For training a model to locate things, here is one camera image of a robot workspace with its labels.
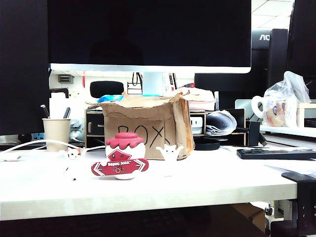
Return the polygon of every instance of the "cardboard box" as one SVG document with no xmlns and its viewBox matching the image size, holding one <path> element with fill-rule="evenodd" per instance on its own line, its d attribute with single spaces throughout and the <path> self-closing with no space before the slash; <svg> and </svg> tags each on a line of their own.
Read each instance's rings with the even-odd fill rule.
<svg viewBox="0 0 316 237">
<path fill-rule="evenodd" d="M 145 139 L 147 159 L 163 159 L 156 147 L 183 146 L 178 159 L 194 149 L 188 101 L 174 97 L 124 95 L 122 101 L 102 102 L 105 140 L 118 132 L 136 132 Z"/>
<path fill-rule="evenodd" d="M 240 214 L 246 217 L 253 225 L 265 232 L 265 211 L 259 207 L 253 206 L 250 203 L 232 204 Z"/>
</svg>

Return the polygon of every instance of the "white ghost figurine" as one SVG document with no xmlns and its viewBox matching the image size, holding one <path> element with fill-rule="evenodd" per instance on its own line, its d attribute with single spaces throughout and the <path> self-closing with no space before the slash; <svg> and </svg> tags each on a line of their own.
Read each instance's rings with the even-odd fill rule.
<svg viewBox="0 0 316 237">
<path fill-rule="evenodd" d="M 183 149 L 183 146 L 180 146 L 178 147 L 178 149 L 176 149 L 176 145 L 169 146 L 167 144 L 164 144 L 164 149 L 162 149 L 161 147 L 156 147 L 156 149 L 161 152 L 163 159 L 165 160 L 165 176 L 171 176 L 173 170 L 175 169 L 177 158 L 180 154 L 180 151 Z"/>
</svg>

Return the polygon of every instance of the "white cat figurine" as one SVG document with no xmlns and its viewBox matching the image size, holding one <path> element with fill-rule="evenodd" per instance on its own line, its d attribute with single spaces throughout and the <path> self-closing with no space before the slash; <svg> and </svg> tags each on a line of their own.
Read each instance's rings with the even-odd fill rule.
<svg viewBox="0 0 316 237">
<path fill-rule="evenodd" d="M 68 165 L 64 171 L 64 175 L 72 181 L 77 180 L 78 172 L 80 171 L 79 160 L 83 157 L 82 150 L 80 148 L 68 148 L 67 152 L 64 152 L 64 155 L 68 160 Z"/>
<path fill-rule="evenodd" d="M 156 147 L 156 149 L 161 152 L 163 159 L 165 160 L 165 176 L 171 176 L 176 168 L 175 164 L 183 146 L 176 149 L 176 145 L 169 146 L 164 144 L 164 149 L 161 147 Z"/>
</svg>

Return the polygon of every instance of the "red cap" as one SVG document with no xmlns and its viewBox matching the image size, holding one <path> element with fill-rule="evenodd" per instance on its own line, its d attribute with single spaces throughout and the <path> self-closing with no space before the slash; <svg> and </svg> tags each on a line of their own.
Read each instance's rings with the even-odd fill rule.
<svg viewBox="0 0 316 237">
<path fill-rule="evenodd" d="M 110 145 L 112 149 L 119 146 L 121 150 L 124 150 L 128 145 L 134 148 L 144 141 L 145 139 L 138 137 L 135 132 L 120 132 L 115 135 L 115 138 L 107 140 L 105 144 Z"/>
</svg>

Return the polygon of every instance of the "paper cup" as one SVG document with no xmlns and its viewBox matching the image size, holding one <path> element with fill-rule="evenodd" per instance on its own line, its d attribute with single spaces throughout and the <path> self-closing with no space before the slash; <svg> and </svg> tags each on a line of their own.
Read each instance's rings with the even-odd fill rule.
<svg viewBox="0 0 316 237">
<path fill-rule="evenodd" d="M 57 140 L 68 143 L 69 132 L 70 132 L 70 118 L 43 118 L 45 139 Z M 57 152 L 60 150 L 67 150 L 67 146 L 47 142 L 47 151 Z"/>
</svg>

